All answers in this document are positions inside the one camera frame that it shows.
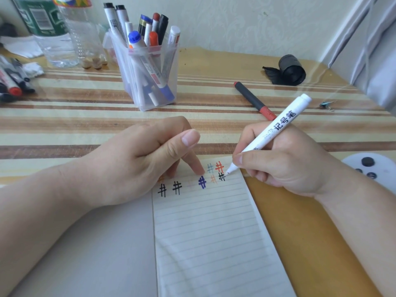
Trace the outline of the person's left hand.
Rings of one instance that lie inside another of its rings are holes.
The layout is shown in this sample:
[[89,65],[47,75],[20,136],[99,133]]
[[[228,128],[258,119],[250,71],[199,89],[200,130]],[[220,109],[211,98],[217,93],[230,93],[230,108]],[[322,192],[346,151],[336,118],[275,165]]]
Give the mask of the person's left hand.
[[[136,124],[115,135],[82,157],[87,175],[83,176],[81,197],[93,209],[143,196],[166,175],[166,170],[157,170],[153,164],[153,152],[159,147],[156,138],[165,131],[178,134],[187,129],[193,129],[188,120],[176,116]],[[202,165],[201,170],[192,171],[197,175],[205,172]]]

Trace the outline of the person's right hand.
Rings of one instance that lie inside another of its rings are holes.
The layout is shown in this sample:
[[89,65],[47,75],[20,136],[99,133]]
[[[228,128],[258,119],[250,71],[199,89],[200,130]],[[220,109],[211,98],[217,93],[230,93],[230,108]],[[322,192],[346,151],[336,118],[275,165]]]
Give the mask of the person's right hand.
[[[268,124],[265,121],[246,126],[233,155],[240,153]],[[317,199],[340,192],[338,160],[296,126],[288,125],[262,150],[279,151],[280,163],[272,173],[249,174],[251,177]]]

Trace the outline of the white marker pen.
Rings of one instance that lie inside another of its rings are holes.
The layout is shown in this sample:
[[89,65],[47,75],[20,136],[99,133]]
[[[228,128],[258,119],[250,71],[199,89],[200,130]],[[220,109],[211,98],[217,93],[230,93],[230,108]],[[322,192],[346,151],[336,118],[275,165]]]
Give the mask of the white marker pen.
[[308,107],[311,101],[312,99],[307,94],[303,93],[298,96],[240,152],[262,150],[285,130],[286,127]]

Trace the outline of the lined notebook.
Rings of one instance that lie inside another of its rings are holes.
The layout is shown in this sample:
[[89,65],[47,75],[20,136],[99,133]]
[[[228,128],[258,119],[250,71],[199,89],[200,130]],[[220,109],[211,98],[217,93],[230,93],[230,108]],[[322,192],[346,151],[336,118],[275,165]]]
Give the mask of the lined notebook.
[[9,297],[297,297],[231,157],[91,211]]

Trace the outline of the person's right forearm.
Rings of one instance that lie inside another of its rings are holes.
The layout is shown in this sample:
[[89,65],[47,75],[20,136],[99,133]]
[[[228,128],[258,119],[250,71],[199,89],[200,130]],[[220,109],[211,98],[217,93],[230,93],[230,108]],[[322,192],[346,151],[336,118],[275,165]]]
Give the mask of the person's right forearm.
[[335,162],[318,170],[315,194],[384,297],[396,297],[396,195]]

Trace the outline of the clear plastic pen holder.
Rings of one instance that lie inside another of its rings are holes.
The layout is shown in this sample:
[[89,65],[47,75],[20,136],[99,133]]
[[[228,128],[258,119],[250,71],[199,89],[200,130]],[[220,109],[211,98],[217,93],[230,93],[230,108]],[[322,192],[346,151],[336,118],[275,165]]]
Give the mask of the clear plastic pen holder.
[[134,31],[129,48],[118,30],[109,30],[103,47],[118,64],[124,90],[141,111],[160,108],[177,100],[178,44],[144,47],[144,40]]

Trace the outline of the black plastic bag roll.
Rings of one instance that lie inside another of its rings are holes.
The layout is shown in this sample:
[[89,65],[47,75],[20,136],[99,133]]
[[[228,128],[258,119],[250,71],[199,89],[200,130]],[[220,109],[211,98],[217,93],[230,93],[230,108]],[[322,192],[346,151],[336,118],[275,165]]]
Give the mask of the black plastic bag roll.
[[294,55],[287,54],[282,56],[278,62],[278,67],[262,67],[273,85],[298,86],[306,78],[304,68]]

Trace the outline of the striped tablecloth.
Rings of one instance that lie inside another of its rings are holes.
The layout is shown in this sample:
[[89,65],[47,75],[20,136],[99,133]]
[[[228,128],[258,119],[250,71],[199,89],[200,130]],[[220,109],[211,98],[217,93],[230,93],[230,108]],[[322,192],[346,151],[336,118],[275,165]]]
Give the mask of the striped tablecloth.
[[[0,106],[0,187],[86,155],[133,124],[173,116],[184,116],[201,133],[200,159],[230,155],[243,128],[264,120],[235,81],[276,114],[308,94],[312,102],[294,123],[338,159],[375,152],[396,161],[396,118],[318,62],[300,60],[307,77],[292,88],[272,85],[262,73],[276,57],[182,48],[176,103],[146,112],[124,91],[115,64],[96,71],[37,62],[45,75],[32,81],[36,94]],[[336,100],[334,112],[319,108],[327,100]]]

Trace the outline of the white controller with black buttons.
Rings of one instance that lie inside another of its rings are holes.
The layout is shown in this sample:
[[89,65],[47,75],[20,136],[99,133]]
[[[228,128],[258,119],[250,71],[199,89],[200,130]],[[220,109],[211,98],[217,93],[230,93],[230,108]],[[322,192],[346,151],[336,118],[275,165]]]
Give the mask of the white controller with black buttons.
[[341,161],[396,195],[396,163],[392,159],[377,153],[363,152],[347,156]]

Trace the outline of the clear bottle with colourful label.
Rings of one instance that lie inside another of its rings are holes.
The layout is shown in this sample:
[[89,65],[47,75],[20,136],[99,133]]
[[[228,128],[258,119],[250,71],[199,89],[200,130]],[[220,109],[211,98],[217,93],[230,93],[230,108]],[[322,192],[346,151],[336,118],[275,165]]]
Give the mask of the clear bottle with colourful label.
[[105,51],[93,20],[91,0],[53,0],[53,2],[70,34],[79,64],[83,59],[92,62],[92,58],[99,57],[102,65],[106,65]]

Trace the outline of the grey curtain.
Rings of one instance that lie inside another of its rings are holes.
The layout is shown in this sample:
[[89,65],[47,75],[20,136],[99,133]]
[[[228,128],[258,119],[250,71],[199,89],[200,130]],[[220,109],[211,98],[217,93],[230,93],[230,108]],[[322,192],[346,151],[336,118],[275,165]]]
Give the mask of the grey curtain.
[[396,117],[396,0],[360,0],[323,63]]

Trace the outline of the crumpled white paper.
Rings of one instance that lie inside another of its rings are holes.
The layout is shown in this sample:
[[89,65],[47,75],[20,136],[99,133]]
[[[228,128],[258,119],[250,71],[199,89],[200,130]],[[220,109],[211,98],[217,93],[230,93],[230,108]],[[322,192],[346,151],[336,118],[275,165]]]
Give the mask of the crumpled white paper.
[[45,74],[43,67],[37,62],[22,64],[22,69],[28,78],[36,78]]

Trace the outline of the clear bottle with green label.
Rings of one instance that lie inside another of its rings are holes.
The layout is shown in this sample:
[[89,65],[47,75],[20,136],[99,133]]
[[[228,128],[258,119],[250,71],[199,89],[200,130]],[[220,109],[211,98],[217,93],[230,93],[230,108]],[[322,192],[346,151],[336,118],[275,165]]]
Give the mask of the clear bottle with green label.
[[79,64],[67,27],[52,0],[12,0],[47,61],[58,68]]

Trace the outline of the white marker with red cap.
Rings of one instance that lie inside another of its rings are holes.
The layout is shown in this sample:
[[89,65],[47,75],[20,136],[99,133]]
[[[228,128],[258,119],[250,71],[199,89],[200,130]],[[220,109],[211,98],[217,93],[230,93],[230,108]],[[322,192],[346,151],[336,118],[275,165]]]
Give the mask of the white marker with red cap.
[[8,73],[0,66],[0,80],[7,87],[7,91],[13,96],[21,96],[21,88],[14,82]]

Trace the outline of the white tissue paper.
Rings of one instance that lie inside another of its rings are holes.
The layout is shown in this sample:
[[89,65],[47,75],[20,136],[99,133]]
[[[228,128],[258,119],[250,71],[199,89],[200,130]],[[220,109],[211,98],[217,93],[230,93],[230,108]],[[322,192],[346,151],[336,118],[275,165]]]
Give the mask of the white tissue paper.
[[0,36],[0,44],[2,44],[7,51],[27,59],[33,59],[44,55],[35,37],[32,35],[16,38]]

